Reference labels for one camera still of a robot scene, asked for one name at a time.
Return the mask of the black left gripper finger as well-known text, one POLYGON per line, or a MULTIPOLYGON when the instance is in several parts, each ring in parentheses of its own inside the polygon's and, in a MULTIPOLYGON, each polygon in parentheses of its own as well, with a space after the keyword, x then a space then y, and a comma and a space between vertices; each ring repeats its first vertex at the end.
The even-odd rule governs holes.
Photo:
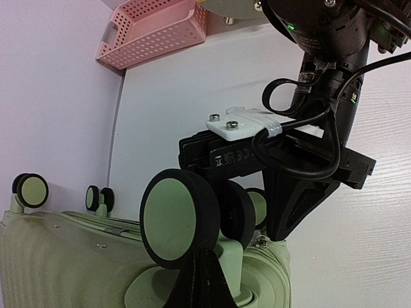
POLYGON ((199 250, 189 254, 164 306, 170 308, 237 306, 214 251, 199 250))

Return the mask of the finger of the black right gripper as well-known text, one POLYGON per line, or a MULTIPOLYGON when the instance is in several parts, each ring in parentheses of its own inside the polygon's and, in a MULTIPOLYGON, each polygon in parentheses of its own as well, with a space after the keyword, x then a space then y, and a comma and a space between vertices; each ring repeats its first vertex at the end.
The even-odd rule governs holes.
POLYGON ((267 201, 267 236, 273 241, 286 239, 340 186, 339 181, 331 178, 301 180, 271 169, 263 171, 263 184, 267 201))

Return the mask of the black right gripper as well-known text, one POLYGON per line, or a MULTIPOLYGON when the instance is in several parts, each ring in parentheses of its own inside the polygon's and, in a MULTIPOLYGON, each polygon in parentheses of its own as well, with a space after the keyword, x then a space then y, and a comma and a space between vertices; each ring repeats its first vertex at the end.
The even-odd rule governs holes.
POLYGON ((337 63, 335 69, 327 70, 313 86, 299 117, 312 116, 320 112, 325 103, 330 103, 330 113, 335 117, 325 117, 318 122, 323 129, 322 137, 315 137, 298 130, 288 132, 288 161, 292 167, 303 171, 318 171, 339 160, 336 171, 322 179, 301 179, 290 177, 288 185, 292 189, 337 189, 345 184, 353 189, 361 189, 371 175, 375 160, 347 148, 346 144, 354 123, 363 76, 349 84, 346 81, 355 71, 365 66, 369 45, 356 54, 337 63))

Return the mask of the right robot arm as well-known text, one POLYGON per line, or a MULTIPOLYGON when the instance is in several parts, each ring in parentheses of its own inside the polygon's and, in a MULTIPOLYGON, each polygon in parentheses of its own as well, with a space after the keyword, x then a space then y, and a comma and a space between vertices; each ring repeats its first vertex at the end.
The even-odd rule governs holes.
POLYGON ((274 28, 304 51, 290 121, 252 139, 264 165, 267 236, 286 239, 341 184, 361 189, 374 159, 347 147, 365 74, 410 60, 367 61, 374 42, 393 53, 410 39, 409 1, 263 1, 274 28))

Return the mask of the green hard-shell suitcase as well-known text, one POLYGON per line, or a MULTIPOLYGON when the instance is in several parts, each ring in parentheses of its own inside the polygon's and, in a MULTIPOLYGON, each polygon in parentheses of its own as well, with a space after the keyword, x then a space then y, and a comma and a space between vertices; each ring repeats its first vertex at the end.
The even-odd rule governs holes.
POLYGON ((217 255, 236 307, 290 307, 290 255, 265 233, 259 189, 168 169, 146 188, 138 221, 110 216, 114 191, 92 185, 86 212, 42 212, 45 179, 23 173, 1 220, 5 307, 165 307, 189 254, 217 255))

